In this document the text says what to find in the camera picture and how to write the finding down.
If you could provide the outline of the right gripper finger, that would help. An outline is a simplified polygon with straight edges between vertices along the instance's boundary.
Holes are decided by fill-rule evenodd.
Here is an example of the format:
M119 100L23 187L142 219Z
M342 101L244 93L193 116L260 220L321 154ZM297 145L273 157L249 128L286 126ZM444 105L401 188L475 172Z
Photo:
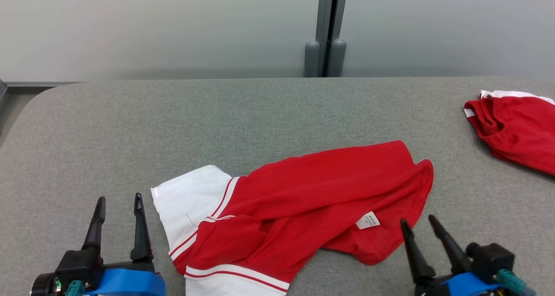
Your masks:
M400 225L413 282L416 285L425 285L433 280L436 276L436 272L434 268L426 262L421 250L418 248L415 235L408 221L403 218L400 221Z
M452 274L462 274L470 270L470 259L468 255L462 250L460 245L453 239L453 237L446 231L443 225L434 215L428 216L430 225L436 237L441 241L447 257L451 264Z

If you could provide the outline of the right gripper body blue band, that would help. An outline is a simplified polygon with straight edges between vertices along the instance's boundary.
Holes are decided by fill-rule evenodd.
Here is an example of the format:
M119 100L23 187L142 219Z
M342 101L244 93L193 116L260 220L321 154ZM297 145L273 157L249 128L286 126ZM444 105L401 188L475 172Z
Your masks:
M415 296L497 296L503 286L487 284L467 272L458 276L444 276L423 281L415 286Z

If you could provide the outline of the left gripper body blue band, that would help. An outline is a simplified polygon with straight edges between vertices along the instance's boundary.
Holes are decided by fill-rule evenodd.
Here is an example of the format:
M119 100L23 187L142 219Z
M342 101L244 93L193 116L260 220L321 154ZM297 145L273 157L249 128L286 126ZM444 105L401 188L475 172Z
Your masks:
M166 284L153 262L106 265L101 283L88 296L165 296Z

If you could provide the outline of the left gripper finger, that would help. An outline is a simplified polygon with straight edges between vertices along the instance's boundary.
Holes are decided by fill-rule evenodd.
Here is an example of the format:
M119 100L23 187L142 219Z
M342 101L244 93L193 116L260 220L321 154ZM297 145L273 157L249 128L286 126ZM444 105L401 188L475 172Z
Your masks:
M135 194L134 199L135 233L134 247L131 249L130 259L133 262L152 262L154 254L151 249L151 240L147 228L143 197L140 193Z
M91 222L87 231L87 235L85 237L85 242L82 245L82 249L101 249L102 225L105 222L105 213L106 199L104 196L101 196L97 200L95 211L91 218Z

